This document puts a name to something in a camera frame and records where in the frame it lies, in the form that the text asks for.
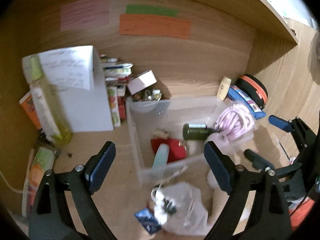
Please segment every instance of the plastic bin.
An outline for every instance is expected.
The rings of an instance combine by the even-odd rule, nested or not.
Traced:
[[[169,131],[172,138],[183,140],[182,127],[185,123],[212,124],[226,108],[226,104],[215,96],[160,100],[152,102],[132,102],[127,100],[127,119],[133,151],[133,158],[140,184],[157,182],[172,176],[183,167],[197,163],[197,167],[208,168],[203,155],[204,141],[187,141],[186,159],[152,169],[154,153],[150,140],[156,128]],[[231,153],[234,148],[250,137],[241,138],[223,153]]]

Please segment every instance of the pink cord bundle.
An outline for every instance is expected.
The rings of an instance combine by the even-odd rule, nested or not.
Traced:
[[[254,118],[245,105],[235,103],[219,115],[215,124],[220,134],[232,142],[253,128]]]

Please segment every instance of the yellow-green bottle cap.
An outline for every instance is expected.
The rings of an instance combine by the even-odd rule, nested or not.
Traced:
[[[42,67],[40,64],[39,57],[37,55],[32,55],[30,57],[30,64],[31,64],[31,78],[32,81],[37,80],[44,76],[42,71]]]

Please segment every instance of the plastic bag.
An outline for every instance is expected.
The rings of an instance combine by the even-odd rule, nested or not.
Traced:
[[[201,202],[200,189],[181,182],[151,193],[154,216],[162,228],[177,235],[205,236],[212,228],[208,225],[208,211]]]

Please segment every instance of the dark green bottle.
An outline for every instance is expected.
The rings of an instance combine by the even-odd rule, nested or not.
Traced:
[[[205,141],[214,132],[214,129],[208,128],[205,124],[186,123],[182,129],[183,139],[185,140]]]

